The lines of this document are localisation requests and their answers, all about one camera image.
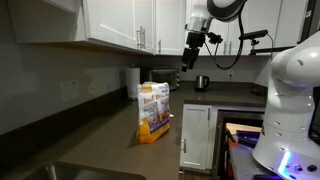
lower cabinet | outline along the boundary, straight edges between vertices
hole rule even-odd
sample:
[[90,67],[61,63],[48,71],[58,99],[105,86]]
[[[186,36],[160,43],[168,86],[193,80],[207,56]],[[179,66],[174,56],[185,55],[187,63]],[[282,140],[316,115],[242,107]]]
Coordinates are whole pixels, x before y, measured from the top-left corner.
[[209,105],[184,105],[180,155],[182,169],[212,169],[215,112],[214,107]]

countertop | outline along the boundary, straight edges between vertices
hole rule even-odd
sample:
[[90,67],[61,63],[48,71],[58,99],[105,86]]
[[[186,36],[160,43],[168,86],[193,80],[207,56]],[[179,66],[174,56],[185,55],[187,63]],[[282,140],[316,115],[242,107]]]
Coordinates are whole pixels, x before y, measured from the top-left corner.
[[128,101],[114,114],[92,119],[23,165],[8,172],[3,179],[22,179],[48,161],[91,166],[135,173],[148,180],[178,180],[180,138],[184,103],[265,106],[265,97],[250,93],[250,86],[220,84],[207,92],[195,92],[193,84],[181,85],[170,92],[170,130],[153,144],[136,141],[138,105]]

sink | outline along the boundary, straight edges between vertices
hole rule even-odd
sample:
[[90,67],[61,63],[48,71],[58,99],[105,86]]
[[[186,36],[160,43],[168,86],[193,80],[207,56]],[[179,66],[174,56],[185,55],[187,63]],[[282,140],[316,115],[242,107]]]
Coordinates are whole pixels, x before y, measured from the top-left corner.
[[94,167],[50,162],[36,169],[24,180],[146,180],[138,174]]

food package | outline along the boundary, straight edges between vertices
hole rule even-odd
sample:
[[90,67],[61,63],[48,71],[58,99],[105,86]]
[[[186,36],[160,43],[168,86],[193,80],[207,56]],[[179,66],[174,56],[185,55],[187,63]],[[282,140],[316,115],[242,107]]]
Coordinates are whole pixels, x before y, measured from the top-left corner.
[[169,84],[147,82],[138,85],[140,143],[153,143],[169,130]]

kitchen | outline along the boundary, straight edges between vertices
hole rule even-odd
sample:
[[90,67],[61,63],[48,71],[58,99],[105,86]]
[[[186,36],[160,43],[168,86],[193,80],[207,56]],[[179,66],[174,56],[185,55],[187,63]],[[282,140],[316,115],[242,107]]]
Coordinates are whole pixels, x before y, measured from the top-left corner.
[[[64,110],[73,108],[82,103],[88,102],[90,100],[94,100],[95,98],[104,96],[108,93],[112,93],[114,91],[120,91],[120,94],[123,94],[123,88],[125,88],[125,78],[124,72],[127,67],[130,67],[131,64],[136,64],[137,66],[170,66],[172,68],[181,68],[181,56],[167,56],[167,55],[150,55],[146,53],[137,53],[135,51],[125,51],[125,50],[117,50],[109,48],[108,51],[101,50],[101,48],[91,48],[91,47],[71,47],[64,46],[52,47],[48,44],[44,45],[36,45],[36,44],[20,44],[16,43],[16,37],[13,29],[11,17],[9,13],[9,8],[7,6],[7,1],[0,1],[1,7],[1,15],[0,15],[0,57],[1,57],[1,82],[3,82],[1,88],[1,110],[0,110],[0,119],[1,119],[1,127],[0,134],[8,133],[14,129],[23,127],[27,124],[36,122],[40,119],[44,119],[49,116],[54,116],[59,112]],[[289,3],[289,1],[282,1],[283,4]],[[296,18],[287,18],[286,13],[292,13],[289,11],[285,11],[281,9],[279,16],[279,23],[277,31],[274,32],[277,36],[275,38],[275,47],[281,46],[289,46],[292,43],[296,42],[299,37],[299,30],[301,26],[298,26],[295,22],[291,22],[290,20],[295,20]],[[286,31],[288,29],[296,29],[296,33],[292,33],[292,37],[290,33]],[[223,63],[229,64],[232,63],[234,56],[221,56],[223,59]],[[241,82],[241,83],[255,83],[262,86],[267,86],[267,79],[269,73],[269,60],[270,54],[265,56],[243,56],[239,63],[233,68],[234,76],[232,78],[232,82]],[[210,77],[210,80],[213,82],[228,82],[229,78],[225,71],[219,70],[215,67],[214,63],[210,60],[208,56],[199,57],[197,64],[195,64],[195,68],[193,70],[189,70],[187,73],[180,73],[181,81],[194,81],[195,77],[199,74],[207,75]],[[79,96],[73,100],[64,102],[61,98],[61,82],[76,80],[79,88]],[[181,121],[182,121],[182,111],[183,111],[183,101],[184,96],[179,94],[179,91],[173,92],[173,97],[177,99],[176,101],[171,101],[171,111],[172,114],[175,115],[172,118],[170,132],[161,139],[152,144],[152,145],[136,145],[133,143],[133,149],[125,149],[128,144],[134,142],[133,134],[136,129],[134,124],[136,123],[136,105],[134,103],[127,105],[126,102],[120,102],[119,107],[112,107],[108,105],[108,103],[104,104],[104,107],[100,107],[103,109],[109,109],[108,113],[102,113],[104,117],[112,119],[110,121],[110,125],[106,125],[103,118],[97,118],[98,120],[90,122],[86,126],[81,126],[82,128],[79,131],[76,131],[75,135],[67,137],[67,139],[63,141],[59,141],[58,148],[52,148],[50,141],[49,144],[47,142],[41,142],[44,145],[39,145],[41,149],[44,147],[46,150],[42,153],[39,153],[36,156],[33,156],[31,159],[26,160],[27,164],[30,165],[30,169],[23,169],[22,165],[21,169],[18,168],[16,172],[21,172],[21,174],[26,175],[27,172],[30,172],[32,168],[44,163],[48,160],[53,160],[49,158],[49,155],[52,155],[52,151],[54,155],[53,157],[60,157],[60,160],[64,160],[66,162],[74,162],[79,164],[91,165],[95,167],[103,167],[106,169],[113,170],[122,170],[126,172],[132,172],[136,174],[143,174],[148,179],[157,179],[157,172],[152,169],[152,167],[156,168],[158,166],[166,167],[168,164],[173,164],[169,169],[165,172],[159,171],[159,173],[166,173],[165,175],[158,177],[161,179],[177,179],[178,171],[179,171],[179,159],[180,159],[180,141],[181,138]],[[214,98],[221,98],[221,94],[216,93]],[[88,117],[95,117],[93,112],[101,113],[102,110],[96,110],[89,106],[89,109],[92,111],[88,113]],[[131,114],[130,117],[127,117],[123,114]],[[128,131],[124,133],[122,137],[119,139],[123,140],[121,145],[117,145],[114,140],[112,133],[116,133],[117,121],[124,121],[126,119],[128,123],[126,126],[122,127]],[[76,119],[72,119],[69,124],[75,123]],[[92,129],[97,129],[96,133],[92,133]],[[107,136],[105,137],[106,144],[98,146],[93,145],[94,148],[98,148],[100,150],[95,149],[86,149],[88,146],[90,147],[91,143],[94,143],[99,136]],[[74,148],[73,146],[81,146],[83,148]],[[168,147],[167,154],[164,154],[164,157],[172,157],[169,159],[161,159],[162,161],[157,160],[156,156],[148,156],[146,159],[140,156],[136,156],[135,154],[145,154],[149,153],[149,151],[160,151],[161,147]],[[104,157],[109,161],[112,161],[112,156],[116,155],[116,151],[118,148],[123,148],[124,153],[124,161],[125,159],[132,160],[131,162],[140,162],[138,165],[133,167],[133,164],[130,164],[124,161],[115,161],[114,163],[107,163],[103,161],[103,157],[97,156],[89,156],[90,158],[83,158],[77,161],[79,157],[82,156],[82,153],[91,153],[91,154],[101,154],[103,151],[110,152],[106,153]],[[152,165],[152,161],[159,162],[158,165]],[[151,168],[149,172],[150,174],[146,174],[146,167]]]

